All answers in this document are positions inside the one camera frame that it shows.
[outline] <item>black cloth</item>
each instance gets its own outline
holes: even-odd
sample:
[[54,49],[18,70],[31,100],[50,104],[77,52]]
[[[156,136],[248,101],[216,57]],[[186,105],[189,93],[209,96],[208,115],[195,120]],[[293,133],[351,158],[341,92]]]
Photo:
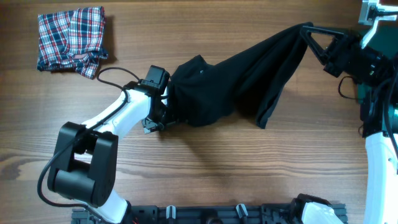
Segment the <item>black cloth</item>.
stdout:
[[200,55],[180,65],[171,77],[169,95],[177,118],[204,126],[231,114],[235,103],[246,102],[244,107],[257,111],[256,124],[265,128],[307,49],[302,26],[312,23],[283,30],[217,65]]

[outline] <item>plaid cloth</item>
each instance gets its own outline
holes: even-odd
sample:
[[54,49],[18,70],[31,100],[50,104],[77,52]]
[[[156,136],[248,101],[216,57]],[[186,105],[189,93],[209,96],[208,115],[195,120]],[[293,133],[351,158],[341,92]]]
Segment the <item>plaid cloth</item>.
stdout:
[[93,79],[100,58],[108,58],[102,47],[105,11],[88,7],[76,11],[39,15],[39,58],[37,69],[74,69]]

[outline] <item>folded garment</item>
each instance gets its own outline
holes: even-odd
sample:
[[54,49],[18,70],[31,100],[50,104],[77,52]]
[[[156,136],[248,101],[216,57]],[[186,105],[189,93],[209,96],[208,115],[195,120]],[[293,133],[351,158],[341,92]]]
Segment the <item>folded garment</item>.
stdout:
[[265,128],[307,49],[302,26],[312,23],[286,29],[217,65],[207,64],[200,55],[180,65],[170,81],[176,117],[204,126],[231,114],[240,102],[257,112],[256,124]]
[[37,19],[40,34],[37,69],[74,69],[93,79],[100,58],[108,58],[103,48],[104,8],[57,12],[39,15]]

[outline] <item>wooden table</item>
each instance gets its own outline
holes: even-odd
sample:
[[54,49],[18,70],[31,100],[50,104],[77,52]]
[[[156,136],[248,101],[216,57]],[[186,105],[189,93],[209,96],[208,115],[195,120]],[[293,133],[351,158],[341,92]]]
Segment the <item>wooden table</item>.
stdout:
[[[70,222],[70,209],[40,201],[37,178],[60,127],[92,118],[120,94],[76,73],[37,71],[37,14],[104,6],[112,57],[102,67],[144,78],[150,65],[173,74],[198,54],[218,63],[301,22],[351,27],[360,8],[358,0],[63,2],[0,5],[0,223]],[[339,80],[308,51],[266,130],[238,114],[148,135],[137,125],[119,143],[115,189],[133,205],[158,206],[287,203],[305,193],[346,203],[349,222],[361,223],[368,166],[359,105],[338,95]],[[349,82],[343,91],[354,94]]]

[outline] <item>wooden surface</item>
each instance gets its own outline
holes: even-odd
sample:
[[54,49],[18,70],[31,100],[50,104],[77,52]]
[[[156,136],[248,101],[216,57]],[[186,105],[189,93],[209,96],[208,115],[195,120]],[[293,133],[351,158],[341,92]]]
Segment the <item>wooden surface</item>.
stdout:
[[[102,67],[142,78],[152,64],[172,74],[197,54],[218,63],[300,22],[351,27],[360,8],[358,0],[100,4],[108,18],[104,45],[113,55]],[[37,71],[37,14],[97,5],[0,5],[0,223],[70,221],[69,208],[39,200],[39,172],[61,125],[97,115],[119,90],[76,73]],[[123,85],[132,77],[109,72],[105,79]],[[359,106],[338,96],[338,82],[308,51],[266,130],[238,114],[149,135],[137,125],[119,144],[115,189],[133,205],[158,206],[287,203],[305,193],[346,203],[349,222],[361,223],[368,165]],[[347,82],[343,91],[354,88]]]

